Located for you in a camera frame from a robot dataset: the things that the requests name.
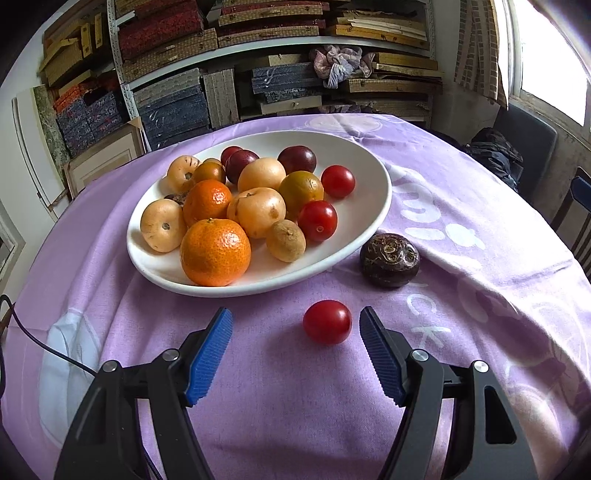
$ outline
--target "purple tablecloth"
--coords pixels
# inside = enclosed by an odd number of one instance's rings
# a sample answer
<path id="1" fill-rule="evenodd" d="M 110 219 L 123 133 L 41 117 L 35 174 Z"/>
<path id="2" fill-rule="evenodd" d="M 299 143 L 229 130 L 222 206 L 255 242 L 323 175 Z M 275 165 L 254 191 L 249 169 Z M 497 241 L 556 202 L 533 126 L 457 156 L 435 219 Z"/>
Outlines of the purple tablecloth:
<path id="1" fill-rule="evenodd" d="M 282 290 L 236 299 L 183 297 L 138 273 L 125 247 L 137 201 L 170 162 L 242 135 L 329 132 L 380 158 L 394 195 L 382 229 L 413 241 L 421 271 L 384 293 L 363 281 L 357 254 Z M 41 249 L 18 298 L 32 333 L 87 365 L 148 362 L 203 328 L 220 305 L 235 330 L 208 396 L 190 410 L 217 480 L 370 480 L 391 447 L 402 410 L 384 396 L 355 322 L 330 348 L 301 328 L 321 299 L 354 317 L 373 305 L 386 327 L 440 361 L 490 363 L 534 452 L 541 479 L 565 461 L 590 405 L 591 287 L 543 218 L 477 162 L 391 116 L 319 115 L 239 124 L 146 155 L 90 185 Z M 88 375 L 15 327 L 5 348 L 4 425 L 41 477 L 52 477 Z M 444 402 L 431 476 L 450 427 Z M 147 449 L 157 460 L 141 403 Z"/>

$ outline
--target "mandarin orange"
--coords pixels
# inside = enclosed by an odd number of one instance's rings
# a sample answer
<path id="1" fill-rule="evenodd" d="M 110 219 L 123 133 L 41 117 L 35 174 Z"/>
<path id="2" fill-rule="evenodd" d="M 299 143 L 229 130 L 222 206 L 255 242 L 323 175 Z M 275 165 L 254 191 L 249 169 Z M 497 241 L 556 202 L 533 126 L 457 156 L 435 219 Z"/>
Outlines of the mandarin orange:
<path id="1" fill-rule="evenodd" d="M 240 225 L 227 219 L 201 220 L 180 248 L 185 274 L 203 287 L 224 287 L 244 275 L 251 263 L 251 244 Z"/>
<path id="2" fill-rule="evenodd" d="M 200 181 L 189 190 L 183 205 L 183 216 L 187 226 L 208 218 L 226 218 L 231 200 L 232 194 L 222 182 Z"/>

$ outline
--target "blue gripper pad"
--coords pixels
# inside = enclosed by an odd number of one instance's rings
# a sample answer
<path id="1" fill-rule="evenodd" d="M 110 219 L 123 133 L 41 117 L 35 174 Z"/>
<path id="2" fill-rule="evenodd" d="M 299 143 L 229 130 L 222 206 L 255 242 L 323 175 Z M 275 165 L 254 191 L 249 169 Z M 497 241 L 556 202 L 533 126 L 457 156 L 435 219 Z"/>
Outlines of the blue gripper pad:
<path id="1" fill-rule="evenodd" d="M 232 313 L 228 309 L 223 309 L 208 328 L 209 334 L 189 367 L 189 383 L 184 394 L 191 407 L 209 391 L 232 337 L 232 324 Z"/>
<path id="2" fill-rule="evenodd" d="M 402 369 L 384 338 L 388 332 L 377 316 L 371 315 L 367 308 L 361 310 L 359 331 L 384 394 L 392 398 L 396 405 L 402 406 L 406 397 L 402 386 Z"/>

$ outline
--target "stacked boxes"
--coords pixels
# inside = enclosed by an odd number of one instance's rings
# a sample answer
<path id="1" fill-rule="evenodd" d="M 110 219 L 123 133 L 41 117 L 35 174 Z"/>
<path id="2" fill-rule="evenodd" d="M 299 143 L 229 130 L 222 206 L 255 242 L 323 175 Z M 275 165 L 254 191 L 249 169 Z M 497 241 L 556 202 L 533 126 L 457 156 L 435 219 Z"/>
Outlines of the stacked boxes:
<path id="1" fill-rule="evenodd" d="M 57 124 L 72 157 L 114 132 L 125 122 L 125 107 L 119 92 L 108 92 L 90 105 L 77 98 L 57 115 Z"/>
<path id="2" fill-rule="evenodd" d="M 140 90 L 135 93 L 135 100 L 152 149 L 181 141 L 178 139 L 184 137 L 183 134 L 191 138 L 210 131 L 199 69 L 180 73 Z"/>

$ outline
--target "black chair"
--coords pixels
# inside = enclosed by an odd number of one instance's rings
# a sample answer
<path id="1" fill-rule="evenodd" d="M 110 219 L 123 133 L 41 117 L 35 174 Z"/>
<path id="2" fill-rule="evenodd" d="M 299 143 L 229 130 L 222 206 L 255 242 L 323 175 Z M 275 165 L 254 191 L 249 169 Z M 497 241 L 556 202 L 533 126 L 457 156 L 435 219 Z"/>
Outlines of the black chair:
<path id="1" fill-rule="evenodd" d="M 513 145 L 523 157 L 523 173 L 519 178 L 519 194 L 531 203 L 535 189 L 544 176 L 554 152 L 556 130 L 515 103 L 501 109 L 494 128 Z"/>
<path id="2" fill-rule="evenodd" d="M 591 176 L 581 167 L 550 226 L 591 279 Z"/>

